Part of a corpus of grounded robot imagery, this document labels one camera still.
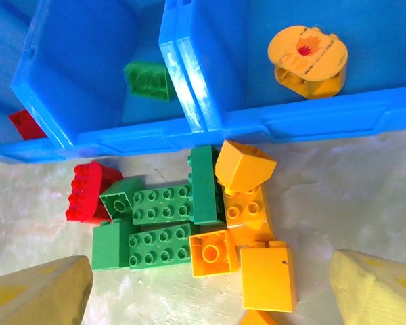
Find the floor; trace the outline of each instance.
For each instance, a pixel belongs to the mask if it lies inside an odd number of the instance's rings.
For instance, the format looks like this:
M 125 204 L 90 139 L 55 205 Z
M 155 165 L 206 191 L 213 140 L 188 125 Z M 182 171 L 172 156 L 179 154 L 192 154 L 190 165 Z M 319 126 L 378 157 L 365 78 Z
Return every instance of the floor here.
M 406 263 L 406 131 L 261 145 L 278 160 L 267 183 L 274 230 L 294 250 L 300 303 L 280 324 L 342 324 L 328 282 L 335 248 Z M 188 150 L 109 158 L 153 186 L 185 180 Z M 0 164 L 0 275 L 68 255 L 91 258 L 92 229 L 65 222 L 73 168 Z M 193 279 L 190 265 L 95 272 L 84 324 L 237 324 L 241 273 Z

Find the green sloped brick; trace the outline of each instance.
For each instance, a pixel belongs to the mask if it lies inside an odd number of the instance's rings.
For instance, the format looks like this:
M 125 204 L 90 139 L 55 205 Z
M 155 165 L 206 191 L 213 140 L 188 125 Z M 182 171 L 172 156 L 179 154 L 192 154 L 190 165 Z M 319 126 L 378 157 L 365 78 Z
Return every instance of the green sloped brick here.
M 129 266 L 129 235 L 140 231 L 130 221 L 115 219 L 93 228 L 92 269 L 118 269 Z
M 190 263 L 189 236 L 199 231 L 200 228 L 192 223 L 182 223 L 130 235 L 130 269 Z
M 124 179 L 111 185 L 99 197 L 112 220 L 132 219 L 134 193 L 140 190 L 144 190 L 140 178 Z
M 133 224 L 189 221 L 192 206 L 189 184 L 138 191 L 133 198 Z
M 176 91 L 165 64 L 134 61 L 124 68 L 129 91 L 133 95 L 168 102 Z
M 218 154 L 212 146 L 202 146 L 192 149 L 188 157 L 194 211 L 192 221 L 196 225 L 225 223 L 223 193 L 214 175 Z

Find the yellow toy piece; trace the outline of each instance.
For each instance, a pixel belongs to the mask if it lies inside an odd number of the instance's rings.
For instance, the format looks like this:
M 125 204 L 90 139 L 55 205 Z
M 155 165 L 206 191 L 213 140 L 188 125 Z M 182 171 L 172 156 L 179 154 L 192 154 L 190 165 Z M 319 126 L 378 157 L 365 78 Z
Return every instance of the yellow toy piece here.
M 225 140 L 215 176 L 226 194 L 246 193 L 271 178 L 277 162 L 253 146 Z
M 247 193 L 223 195 L 227 227 L 236 246 L 275 240 L 263 184 Z
M 346 325 L 406 325 L 406 265 L 339 250 L 330 282 Z
M 192 275 L 214 276 L 239 270 L 236 247 L 227 230 L 207 232 L 189 237 Z
M 292 251 L 285 242 L 241 249 L 244 309 L 292 313 L 298 303 Z
M 283 29 L 270 42 L 268 56 L 277 81 L 310 100 L 334 96 L 344 86 L 347 48 L 317 27 Z
M 0 325 L 80 324 L 92 285 L 86 256 L 0 276 Z
M 278 325 L 266 311 L 248 310 L 239 325 Z

